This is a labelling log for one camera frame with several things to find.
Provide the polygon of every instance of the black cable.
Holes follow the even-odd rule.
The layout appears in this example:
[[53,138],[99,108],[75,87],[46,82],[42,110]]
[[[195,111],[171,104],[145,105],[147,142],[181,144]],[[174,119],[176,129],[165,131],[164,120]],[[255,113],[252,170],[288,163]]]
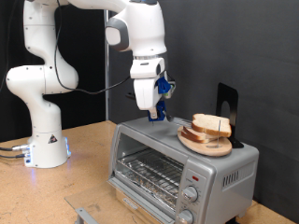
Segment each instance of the black cable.
[[7,156],[0,155],[0,157],[2,157],[2,158],[8,158],[8,159],[18,159],[18,158],[24,158],[25,155],[24,154],[20,154],[20,155],[13,156],[13,157],[7,157]]
[[62,12],[62,8],[61,8],[61,6],[60,6],[60,2],[59,2],[59,0],[57,0],[57,4],[58,4],[58,7],[59,7],[59,11],[60,11],[60,27],[59,27],[59,30],[58,30],[58,33],[57,33],[57,38],[56,38],[56,46],[55,46],[55,53],[54,53],[54,65],[55,65],[56,77],[57,77],[57,79],[58,79],[59,84],[60,84],[63,88],[65,88],[66,90],[69,90],[69,91],[82,91],[82,92],[88,93],[88,94],[90,94],[90,95],[96,95],[96,94],[99,94],[99,93],[101,93],[101,92],[108,91],[108,90],[110,90],[110,89],[112,89],[112,88],[115,88],[115,87],[117,87],[117,86],[120,86],[122,83],[124,83],[125,81],[127,81],[127,80],[130,78],[130,76],[127,77],[125,80],[123,80],[123,81],[121,81],[121,82],[119,82],[119,83],[117,83],[117,84],[115,84],[115,85],[113,85],[113,86],[110,86],[110,87],[108,87],[108,88],[106,88],[106,89],[103,89],[103,90],[101,90],[101,91],[94,91],[94,92],[92,92],[92,91],[85,91],[85,90],[83,90],[83,89],[73,89],[73,88],[68,88],[68,87],[66,87],[66,86],[61,82],[61,80],[59,79],[58,71],[57,71],[56,52],[57,52],[57,48],[58,48],[58,40],[59,40],[60,32],[61,32],[61,30],[62,30],[62,26],[63,26],[63,12]]
[[[167,73],[167,75],[168,75],[169,77],[171,77],[171,76],[170,76],[168,73]],[[174,78],[172,78],[172,77],[171,77],[171,79],[172,79],[172,81],[175,81],[175,79],[174,79]]]
[[12,148],[8,148],[8,147],[0,147],[1,151],[12,151]]
[[10,26],[11,26],[12,16],[13,16],[14,11],[15,11],[16,6],[17,6],[17,2],[18,2],[18,0],[15,0],[15,2],[13,4],[13,7],[12,7],[12,10],[11,10],[11,13],[10,13],[9,21],[8,21],[8,28],[7,28],[7,47],[6,47],[6,51],[7,51],[7,69],[6,69],[6,73],[3,75],[3,78],[2,78],[0,92],[1,92],[1,90],[3,88],[4,81],[6,80],[7,72],[8,72],[8,66],[9,66],[9,52],[8,52],[8,50],[9,50],[9,40],[10,40]]

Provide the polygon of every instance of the toaster oven knob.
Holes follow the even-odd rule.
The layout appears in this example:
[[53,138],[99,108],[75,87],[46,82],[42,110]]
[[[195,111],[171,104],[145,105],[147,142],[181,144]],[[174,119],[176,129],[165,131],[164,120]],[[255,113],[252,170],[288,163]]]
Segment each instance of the toaster oven knob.
[[188,210],[184,210],[178,214],[178,224],[193,224],[192,213]]
[[194,187],[187,187],[181,192],[182,196],[185,200],[187,200],[190,203],[194,203],[197,199],[197,191]]

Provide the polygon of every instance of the toaster oven control panel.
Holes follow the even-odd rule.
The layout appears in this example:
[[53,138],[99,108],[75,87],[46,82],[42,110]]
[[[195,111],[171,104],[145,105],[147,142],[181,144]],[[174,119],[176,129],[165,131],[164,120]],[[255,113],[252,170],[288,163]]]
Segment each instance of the toaster oven control panel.
[[205,191],[206,178],[188,169],[183,182],[178,221],[182,224],[196,223]]

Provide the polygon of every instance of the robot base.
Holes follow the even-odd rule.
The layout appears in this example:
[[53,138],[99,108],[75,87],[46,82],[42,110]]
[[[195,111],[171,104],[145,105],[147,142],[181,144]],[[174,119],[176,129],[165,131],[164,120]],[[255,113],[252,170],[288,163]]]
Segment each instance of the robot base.
[[64,164],[70,152],[67,138],[62,130],[52,133],[34,132],[28,139],[30,158],[24,158],[25,166],[35,168],[52,168]]

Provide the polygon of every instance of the wire rack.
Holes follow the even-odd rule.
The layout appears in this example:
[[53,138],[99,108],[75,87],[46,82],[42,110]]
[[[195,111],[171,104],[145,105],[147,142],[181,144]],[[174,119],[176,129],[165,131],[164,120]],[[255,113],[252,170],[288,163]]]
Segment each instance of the wire rack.
[[151,148],[120,159],[118,163],[127,168],[122,175],[175,210],[183,171],[181,163]]

